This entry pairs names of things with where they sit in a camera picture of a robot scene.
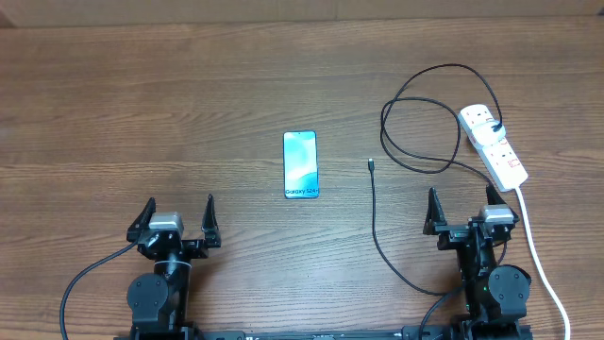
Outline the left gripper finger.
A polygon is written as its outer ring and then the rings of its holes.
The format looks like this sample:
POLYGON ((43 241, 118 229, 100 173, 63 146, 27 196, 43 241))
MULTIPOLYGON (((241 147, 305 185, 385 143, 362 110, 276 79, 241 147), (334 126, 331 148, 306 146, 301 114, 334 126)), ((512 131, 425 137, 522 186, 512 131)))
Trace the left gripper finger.
POLYGON ((149 229, 149 222, 152 215, 156 212, 156 200, 150 197, 145 204, 142 212, 133 221, 126 231, 126 240, 128 242, 137 242, 141 234, 149 229))
POLYGON ((219 248, 222 245, 221 234, 215 215, 214 197, 212 194, 208 195, 201 230, 205 236, 204 242, 206 248, 219 248))

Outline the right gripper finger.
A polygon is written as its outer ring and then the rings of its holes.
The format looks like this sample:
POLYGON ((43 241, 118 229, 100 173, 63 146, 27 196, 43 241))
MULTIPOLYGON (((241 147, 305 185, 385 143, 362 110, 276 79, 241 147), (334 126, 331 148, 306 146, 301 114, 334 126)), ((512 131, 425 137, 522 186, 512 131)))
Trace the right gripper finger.
POLYGON ((438 235, 447 227, 445 213, 434 187, 428 190, 428 210, 423 227, 425 235, 438 235))
POLYGON ((488 184, 485 189, 486 197, 489 205, 506 205, 512 212, 512 219, 514 222, 519 221, 518 214, 508 205, 508 203, 501 197, 497 189, 493 184, 488 184))

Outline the blue Galaxy smartphone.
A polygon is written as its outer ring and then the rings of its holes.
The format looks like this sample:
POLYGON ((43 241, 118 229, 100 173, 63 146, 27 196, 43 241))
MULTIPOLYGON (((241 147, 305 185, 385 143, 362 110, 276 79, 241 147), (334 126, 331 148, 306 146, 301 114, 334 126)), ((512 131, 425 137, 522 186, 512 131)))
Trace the blue Galaxy smartphone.
POLYGON ((286 198, 310 199, 319 196, 315 131, 287 131, 283 134, 283 168, 286 198))

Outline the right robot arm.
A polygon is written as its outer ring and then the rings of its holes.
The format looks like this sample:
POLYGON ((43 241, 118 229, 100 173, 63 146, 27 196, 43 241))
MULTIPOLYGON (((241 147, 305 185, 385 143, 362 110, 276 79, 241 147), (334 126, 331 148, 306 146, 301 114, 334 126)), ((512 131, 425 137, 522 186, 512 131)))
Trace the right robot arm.
POLYGON ((486 187, 487 204, 464 225, 445 219, 437 191, 428 191, 423 233, 438 237, 437 248, 454 250, 461 272, 461 287, 441 297, 428 310, 417 334, 426 339, 530 339, 529 326, 519 320, 527 315, 531 277, 524 269, 500 264, 495 247, 511 240, 519 221, 494 186, 486 187), (455 316, 448 326, 427 327, 431 314, 445 301, 463 293, 467 313, 455 316))

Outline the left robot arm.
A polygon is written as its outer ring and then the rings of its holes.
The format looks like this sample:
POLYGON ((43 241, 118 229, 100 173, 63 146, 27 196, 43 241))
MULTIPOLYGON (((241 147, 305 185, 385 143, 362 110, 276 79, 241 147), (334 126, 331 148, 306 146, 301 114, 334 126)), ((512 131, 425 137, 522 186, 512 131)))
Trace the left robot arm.
POLYGON ((186 320, 192 261, 206 259, 222 244, 214 197, 209 196, 197 239, 183 237, 179 212, 157 212, 151 197, 127 229, 126 239, 154 262, 151 273, 133 280, 126 293, 132 312, 130 339, 202 339, 203 332, 186 320))

